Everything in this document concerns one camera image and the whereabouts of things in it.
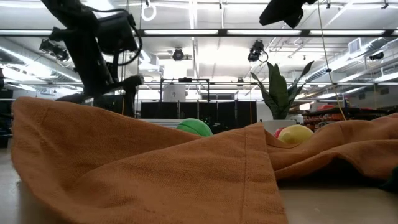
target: red ball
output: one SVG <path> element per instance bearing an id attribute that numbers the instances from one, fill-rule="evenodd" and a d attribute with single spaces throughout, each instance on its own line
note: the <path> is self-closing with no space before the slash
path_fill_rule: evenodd
<path id="1" fill-rule="evenodd" d="M 284 129 L 284 128 L 279 128 L 278 130 L 276 130 L 276 132 L 275 132 L 275 134 L 274 134 L 275 138 L 278 138 L 278 137 L 279 137 L 279 134 L 280 134 L 280 132 L 281 132 L 283 129 Z"/>

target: green ball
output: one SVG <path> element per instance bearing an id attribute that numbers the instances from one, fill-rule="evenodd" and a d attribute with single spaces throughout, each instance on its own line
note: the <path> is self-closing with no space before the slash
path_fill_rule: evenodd
<path id="1" fill-rule="evenodd" d="M 213 135 L 209 126 L 207 126 L 206 123 L 198 119 L 185 119 L 177 126 L 177 129 L 204 137 Z"/>

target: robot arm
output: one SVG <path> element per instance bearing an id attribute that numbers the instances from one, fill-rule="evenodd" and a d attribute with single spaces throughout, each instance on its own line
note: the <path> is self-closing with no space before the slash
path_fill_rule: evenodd
<path id="1" fill-rule="evenodd" d="M 84 84 L 83 96 L 67 96 L 60 100 L 78 103 L 85 98 L 101 96 L 121 88 L 133 89 L 142 84 L 142 77 L 134 78 L 134 82 L 120 82 L 118 79 L 119 54 L 126 50 L 136 51 L 134 60 L 142 48 L 141 38 L 139 47 L 134 40 L 131 28 L 135 31 L 136 28 L 130 13 L 124 9 L 99 11 L 83 5 L 79 0 L 42 2 L 66 27 L 65 30 L 54 28 L 50 40 L 64 41 Z M 97 19 L 93 11 L 118 13 Z M 113 63 L 107 63 L 102 53 L 113 55 Z"/>

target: ceiling-mounted camera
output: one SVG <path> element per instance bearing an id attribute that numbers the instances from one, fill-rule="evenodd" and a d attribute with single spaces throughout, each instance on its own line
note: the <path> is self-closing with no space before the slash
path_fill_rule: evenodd
<path id="1" fill-rule="evenodd" d="M 243 81 L 243 78 L 238 78 L 238 83 L 242 83 L 242 82 L 244 82 Z"/>
<path id="2" fill-rule="evenodd" d="M 267 55 L 267 60 L 261 61 L 260 57 L 262 54 Z M 256 42 L 253 44 L 253 47 L 250 49 L 250 53 L 248 56 L 249 62 L 267 62 L 268 61 L 268 54 L 267 52 L 264 51 L 264 44 L 262 43 L 262 40 L 256 40 Z"/>
<path id="3" fill-rule="evenodd" d="M 384 58 L 384 52 L 380 52 L 378 54 L 374 54 L 374 55 L 369 56 L 370 60 L 381 60 L 383 58 Z"/>
<path id="4" fill-rule="evenodd" d="M 60 62 L 67 62 L 69 60 L 68 51 L 57 44 L 51 43 L 48 39 L 42 40 L 39 50 L 46 54 L 50 54 Z"/>
<path id="5" fill-rule="evenodd" d="M 182 52 L 182 49 L 180 48 L 175 49 L 173 53 L 173 60 L 182 61 L 183 59 L 184 59 L 184 53 Z"/>

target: potted plant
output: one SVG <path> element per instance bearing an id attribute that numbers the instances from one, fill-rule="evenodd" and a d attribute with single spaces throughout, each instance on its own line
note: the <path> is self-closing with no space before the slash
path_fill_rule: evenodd
<path id="1" fill-rule="evenodd" d="M 265 121 L 264 128 L 274 134 L 275 131 L 279 128 L 285 128 L 290 125 L 296 124 L 295 121 L 285 120 L 288 113 L 290 106 L 294 102 L 294 99 L 298 94 L 300 94 L 304 84 L 300 87 L 297 85 L 299 84 L 300 79 L 306 75 L 310 69 L 314 61 L 308 63 L 302 74 L 293 82 L 289 88 L 287 88 L 286 79 L 280 74 L 278 65 L 272 65 L 268 63 L 268 70 L 269 70 L 269 91 L 266 90 L 265 86 L 259 80 L 256 74 L 251 72 L 251 75 L 255 80 L 258 81 L 258 85 L 261 89 L 262 98 L 264 102 L 269 107 L 272 113 L 273 121 Z"/>

